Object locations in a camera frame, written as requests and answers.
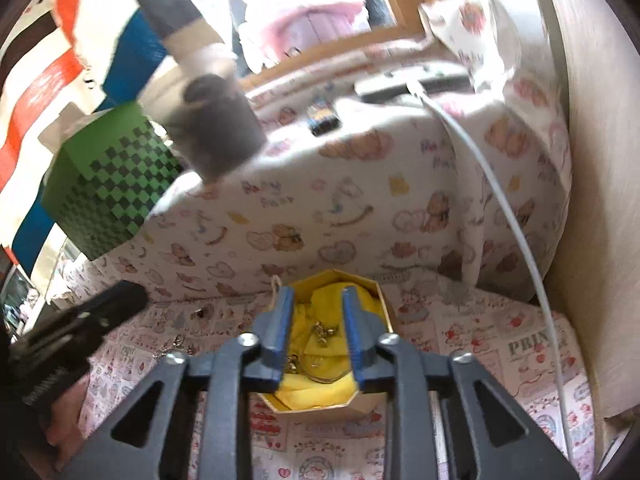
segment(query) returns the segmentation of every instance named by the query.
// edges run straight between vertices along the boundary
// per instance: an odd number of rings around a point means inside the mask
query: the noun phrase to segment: yellow cloth
[[[353,374],[347,373],[351,369],[351,361],[342,318],[342,291],[346,286],[356,288],[364,310],[384,319],[380,300],[356,283],[331,283],[315,290],[310,303],[296,303],[289,338],[289,356],[298,357],[298,373],[285,373],[280,388],[274,394],[290,410],[345,404],[357,390]],[[318,338],[312,332],[316,321],[325,328],[337,328],[337,333],[327,339],[325,347],[318,343]],[[331,384],[322,384],[306,377],[303,370],[323,379],[347,374]]]

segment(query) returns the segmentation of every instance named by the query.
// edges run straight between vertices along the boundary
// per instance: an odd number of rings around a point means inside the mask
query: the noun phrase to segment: blue stripe
[[[135,100],[165,56],[166,49],[138,9],[118,38],[111,67],[102,84],[106,97],[94,111],[108,110]],[[12,250],[28,276],[54,224],[40,205],[42,190],[40,183],[36,200],[12,243]]]
[[[36,200],[20,224],[12,243],[12,251],[28,276],[31,276],[40,250],[53,227],[51,218],[40,205],[43,190],[44,186],[40,182]]]

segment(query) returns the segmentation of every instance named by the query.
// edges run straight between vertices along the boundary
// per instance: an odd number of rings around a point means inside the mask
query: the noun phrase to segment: white string
[[[280,279],[280,276],[278,276],[277,274],[274,274],[271,277],[271,305],[272,306],[276,304],[276,297],[281,288],[282,288],[282,280]]]
[[[424,91],[423,86],[417,81],[411,81],[407,83],[407,88],[409,92],[413,94],[415,97],[420,99],[423,106],[433,111],[445,124],[447,127],[447,131],[453,131],[459,138],[462,140],[466,146],[469,148],[471,153],[474,154],[478,164],[482,167],[484,174],[486,175],[486,179],[489,181],[491,188],[494,191],[494,195],[504,212],[504,215],[511,227],[511,231],[513,231],[513,235],[516,238],[518,243],[518,247],[522,251],[525,262],[527,263],[527,267],[529,267],[529,273],[531,274],[531,278],[533,280],[533,285],[536,289],[536,294],[538,295],[538,300],[540,302],[540,307],[542,308],[542,313],[545,318],[546,330],[549,334],[549,339],[551,341],[551,351],[554,358],[554,368],[555,368],[555,379],[556,379],[556,387],[558,388],[558,398],[560,403],[560,417],[562,423],[562,432],[564,433],[564,444],[566,446],[566,453],[569,459],[569,462],[572,461],[572,448],[571,448],[571,436],[569,434],[569,425],[567,423],[566,416],[566,397],[564,395],[564,387],[562,380],[562,364],[560,362],[560,347],[558,344],[558,334],[556,332],[556,326],[554,324],[554,318],[551,314],[551,308],[549,307],[549,300],[546,296],[545,287],[542,283],[542,277],[540,276],[540,272],[538,270],[538,266],[536,265],[536,260],[533,257],[533,253],[529,248],[529,244],[527,244],[527,239],[525,238],[520,225],[511,209],[511,205],[507,200],[500,183],[498,182],[497,177],[495,176],[494,171],[491,169],[491,165],[489,165],[489,161],[486,160],[486,157],[478,148],[478,145],[474,142],[471,136],[466,132],[466,130],[460,126],[460,124],[446,111],[444,111],[436,101],[431,99],[427,93]]]

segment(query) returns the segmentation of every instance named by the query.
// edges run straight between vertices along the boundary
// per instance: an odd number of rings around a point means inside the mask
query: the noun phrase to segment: pink cloth
[[[251,37],[268,59],[280,62],[316,44],[356,34],[353,22],[363,8],[364,0],[289,7],[268,23],[252,24]]]

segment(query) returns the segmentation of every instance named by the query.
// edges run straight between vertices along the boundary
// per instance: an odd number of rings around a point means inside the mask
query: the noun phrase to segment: fabric
[[[88,114],[134,98],[166,51],[134,0],[32,0],[0,54],[0,242],[44,292],[65,237],[40,205],[38,135],[70,102]]]
[[[469,67],[476,89],[506,70],[497,41],[491,0],[439,0],[420,7],[422,21]],[[512,57],[519,57],[518,49]]]
[[[501,99],[484,92],[440,102],[483,146],[545,272],[568,190],[545,143]],[[195,174],[182,175],[130,243],[69,269],[71,282],[86,282],[81,298],[120,279],[142,283],[154,301],[235,296],[269,290],[274,274],[293,281],[336,266],[360,275],[428,267],[530,298],[526,266],[497,202],[474,164],[462,173],[438,120],[346,99],[336,104],[345,126],[316,139],[295,120],[299,107],[293,99],[275,105],[283,122],[294,123],[273,132],[261,156],[207,188]],[[269,113],[261,115],[267,124],[275,120]],[[503,142],[511,136],[527,142],[510,152]],[[460,175],[472,185],[462,186]]]
[[[423,351],[448,354],[457,349],[474,356],[514,395],[536,423],[562,449],[558,394],[542,313],[422,269],[380,274],[404,337]],[[91,379],[80,416],[90,434],[154,364],[152,354],[180,334],[196,352],[215,350],[245,332],[271,301],[271,294],[152,304],[111,332],[91,358]],[[199,308],[205,315],[193,312]],[[568,321],[556,315],[574,465],[583,480],[593,473],[593,404],[584,363]],[[204,413],[201,399],[192,439],[189,471],[196,478],[196,456]],[[382,480],[385,407],[362,420],[333,424],[295,424],[253,399],[254,478],[314,478],[309,465],[321,465],[326,479]],[[442,426],[436,424],[440,478],[447,478]]]
[[[279,389],[273,394],[290,410],[308,410],[321,406],[345,404],[356,393],[357,386],[351,369],[346,329],[342,319],[342,291],[347,286],[356,289],[363,310],[373,312],[384,320],[380,300],[373,298],[368,290],[356,283],[338,282],[322,286],[311,295],[311,302],[294,304],[293,319],[289,332],[287,354],[295,356],[296,373],[285,373]],[[320,344],[314,335],[318,322],[324,329],[335,333]],[[321,384],[308,377],[331,380],[332,384]]]

